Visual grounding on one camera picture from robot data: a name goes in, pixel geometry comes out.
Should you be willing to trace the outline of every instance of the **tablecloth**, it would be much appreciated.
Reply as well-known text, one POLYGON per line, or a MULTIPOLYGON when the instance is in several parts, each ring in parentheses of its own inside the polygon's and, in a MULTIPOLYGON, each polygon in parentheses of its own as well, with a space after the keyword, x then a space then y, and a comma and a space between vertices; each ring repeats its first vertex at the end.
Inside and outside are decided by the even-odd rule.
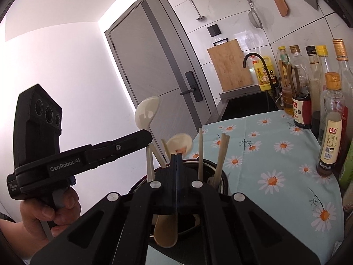
MULTIPOLYGON (((320 147, 283 110, 203 127, 204 158, 217 163, 221 133, 230 135, 223 167, 229 194, 244 193, 310 248, 324 264, 344 237, 338 182, 315 165, 320 147)), ((189 158, 198 157, 198 136, 189 158)))

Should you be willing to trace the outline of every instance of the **camera lens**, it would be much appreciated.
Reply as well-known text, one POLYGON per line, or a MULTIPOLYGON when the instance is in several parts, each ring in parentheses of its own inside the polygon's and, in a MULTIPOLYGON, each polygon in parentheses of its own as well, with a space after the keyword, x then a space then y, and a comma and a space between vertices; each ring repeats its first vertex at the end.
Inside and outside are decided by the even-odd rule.
POLYGON ((53 111, 50 107, 47 107, 45 111, 45 118, 47 119, 48 123, 51 124, 53 122, 53 111))
POLYGON ((57 126, 59 126, 59 124, 60 124, 60 117, 58 114, 55 116, 55 123, 57 126))
POLYGON ((43 113, 43 103, 41 100, 36 102, 36 113, 37 115, 41 115, 43 113))

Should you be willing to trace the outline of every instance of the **cutting board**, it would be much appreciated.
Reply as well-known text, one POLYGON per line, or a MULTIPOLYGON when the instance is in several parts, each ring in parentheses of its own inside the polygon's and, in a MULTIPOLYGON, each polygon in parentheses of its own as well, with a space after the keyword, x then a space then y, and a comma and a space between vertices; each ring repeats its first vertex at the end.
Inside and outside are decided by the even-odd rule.
POLYGON ((249 69, 242 66, 244 53, 237 40, 220 44, 207 51, 223 91, 234 90, 254 83, 249 69))

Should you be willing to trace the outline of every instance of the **faucet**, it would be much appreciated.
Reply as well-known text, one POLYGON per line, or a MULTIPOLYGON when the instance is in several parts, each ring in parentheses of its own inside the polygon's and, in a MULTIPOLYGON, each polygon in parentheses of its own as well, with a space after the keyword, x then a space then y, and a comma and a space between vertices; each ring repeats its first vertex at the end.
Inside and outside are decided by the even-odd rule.
POLYGON ((262 64, 264 65, 265 67, 265 70, 266 70, 266 73, 267 73, 267 77, 270 81, 270 86, 271 86, 271 90, 272 90, 272 94, 273 94, 273 98, 275 98, 276 96, 276 90, 275 90, 275 86, 273 85, 273 82, 272 82, 272 79, 271 79, 271 75, 270 75, 270 71, 268 70, 267 66, 266 66, 266 63, 265 63, 265 60, 263 59, 262 56, 260 56, 259 54, 257 53, 249 53, 245 56, 244 58, 244 61, 243 61, 243 68, 246 68, 246 61, 248 60, 248 58, 250 56, 257 56, 260 58, 260 60, 262 61, 262 64))

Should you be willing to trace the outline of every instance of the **white ceiling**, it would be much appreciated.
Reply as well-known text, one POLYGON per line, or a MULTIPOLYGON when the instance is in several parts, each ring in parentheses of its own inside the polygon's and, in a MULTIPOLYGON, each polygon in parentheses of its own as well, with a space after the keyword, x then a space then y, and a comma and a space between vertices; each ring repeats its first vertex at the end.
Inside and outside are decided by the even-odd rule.
POLYGON ((36 29, 96 22, 115 0, 15 0, 6 14, 6 41, 36 29))

